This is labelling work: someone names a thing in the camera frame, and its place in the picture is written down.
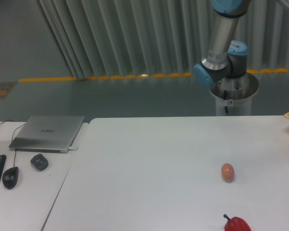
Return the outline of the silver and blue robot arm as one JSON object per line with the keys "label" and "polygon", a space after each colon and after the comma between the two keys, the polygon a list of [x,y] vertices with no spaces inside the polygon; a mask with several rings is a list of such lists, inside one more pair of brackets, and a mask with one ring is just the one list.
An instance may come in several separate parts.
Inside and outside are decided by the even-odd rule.
{"label": "silver and blue robot arm", "polygon": [[[212,0],[217,13],[208,51],[194,66],[194,74],[203,86],[212,86],[235,73],[239,61],[249,61],[254,69],[262,65],[289,69],[289,0]],[[246,13],[253,16],[248,45],[234,41],[239,19]]]}

